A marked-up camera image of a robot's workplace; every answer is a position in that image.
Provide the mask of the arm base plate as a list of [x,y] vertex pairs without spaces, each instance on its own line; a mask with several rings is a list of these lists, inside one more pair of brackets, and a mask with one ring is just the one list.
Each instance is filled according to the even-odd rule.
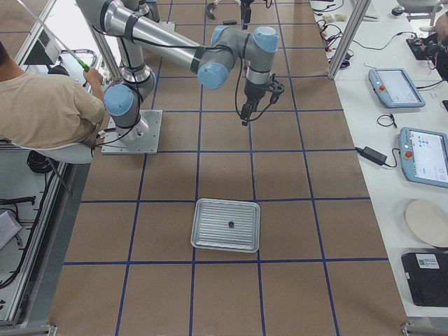
[[165,27],[165,28],[167,28],[167,29],[169,29],[169,30],[172,30],[172,31],[174,31],[174,30],[176,29],[176,23],[175,23],[175,22],[171,22],[171,21],[168,21],[168,22],[160,22],[160,24],[161,24],[163,27]]
[[101,147],[103,155],[139,155],[158,152],[162,110],[140,110],[140,121],[130,130],[117,128],[112,117],[109,118],[104,138],[106,145]]

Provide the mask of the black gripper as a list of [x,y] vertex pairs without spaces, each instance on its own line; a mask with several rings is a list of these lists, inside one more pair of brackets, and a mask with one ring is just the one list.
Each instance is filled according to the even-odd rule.
[[[241,6],[241,27],[247,29],[251,21],[250,6]],[[246,95],[246,103],[243,104],[240,113],[241,124],[247,126],[250,121],[259,119],[261,114],[251,118],[252,113],[257,111],[258,103],[265,96],[266,92],[271,93],[269,98],[270,104],[276,104],[279,97],[284,93],[284,84],[276,79],[276,74],[270,74],[267,82],[263,84],[252,83],[249,79],[246,80],[244,86],[244,94]]]

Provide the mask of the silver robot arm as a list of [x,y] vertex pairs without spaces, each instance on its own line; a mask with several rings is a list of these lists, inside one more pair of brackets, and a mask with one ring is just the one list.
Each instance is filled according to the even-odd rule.
[[160,24],[156,1],[77,1],[76,4],[91,28],[120,42],[123,77],[128,83],[140,84],[139,71],[144,73],[144,80],[154,79],[142,58],[143,50],[188,68],[209,90],[223,86],[236,62],[247,62],[246,102],[237,109],[244,126],[259,119],[258,105],[266,93],[271,94],[270,105],[277,103],[284,93],[284,85],[272,73],[279,40],[272,27],[261,26],[249,32],[218,25],[211,45],[205,46]]

